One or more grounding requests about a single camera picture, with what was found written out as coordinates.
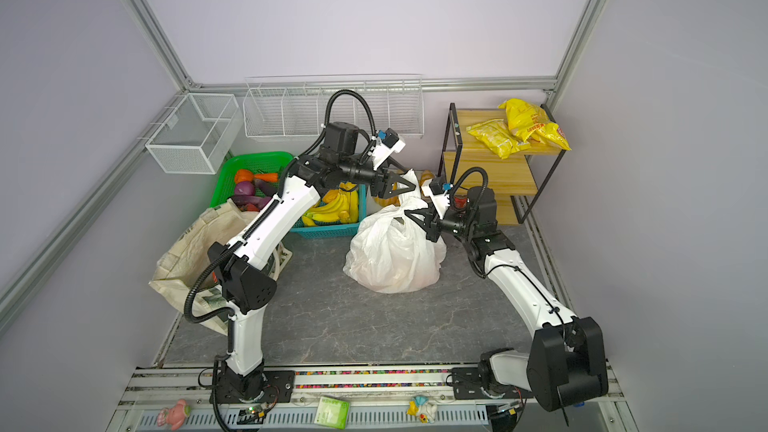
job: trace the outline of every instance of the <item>chip bag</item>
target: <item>chip bag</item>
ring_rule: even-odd
[[[560,126],[551,122],[541,107],[524,100],[510,99],[498,108],[506,109],[509,131],[518,139],[524,142],[538,140],[552,147],[571,150]]]
[[[477,137],[501,158],[507,158],[515,152],[531,148],[531,144],[517,140],[509,133],[504,119],[491,119],[468,126],[467,132]]]

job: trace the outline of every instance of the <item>white wire basket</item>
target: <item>white wire basket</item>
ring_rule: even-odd
[[[326,105],[339,89],[358,92],[368,102],[376,128],[400,136],[424,135],[421,76],[304,76],[246,79],[243,100],[245,135],[258,140],[309,138],[320,134]],[[366,111],[351,96],[333,103],[332,122],[349,122],[367,130]]]
[[[215,174],[243,127],[232,94],[187,93],[147,141],[169,174]]]

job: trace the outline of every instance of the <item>green box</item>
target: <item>green box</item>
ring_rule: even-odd
[[[350,403],[330,397],[321,397],[315,414],[315,424],[343,429],[346,416],[350,412]]]
[[[230,158],[221,167],[221,174],[219,174],[214,197],[210,200],[210,206],[220,206],[235,193],[235,174],[241,168],[254,173],[281,173],[292,159],[293,156],[288,152],[262,152]],[[261,190],[256,190],[256,195],[264,197]]]

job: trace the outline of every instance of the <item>purple vegetable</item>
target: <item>purple vegetable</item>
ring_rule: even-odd
[[[244,206],[245,204],[254,204],[259,208],[259,210],[266,207],[266,204],[270,203],[270,200],[272,200],[272,197],[242,196],[237,194],[231,196],[230,198],[232,199],[232,202],[234,202],[238,207]]]
[[[235,186],[236,196],[252,196],[256,191],[254,184],[248,181],[238,182]]]
[[[266,180],[262,180],[260,178],[254,179],[254,186],[262,191],[262,193],[267,197],[272,197],[275,194],[277,194],[277,189],[267,182]]]

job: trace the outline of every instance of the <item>marble-patterned floor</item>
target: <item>marble-patterned floor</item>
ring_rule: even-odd
[[[541,278],[524,227],[502,230]],[[288,234],[283,243],[293,258],[264,317],[266,365],[476,362],[496,348],[528,352],[531,336],[504,293],[472,272],[458,241],[444,239],[448,252],[436,284],[379,294],[342,272],[351,237]],[[165,363],[209,363],[225,351],[225,336],[182,320]]]

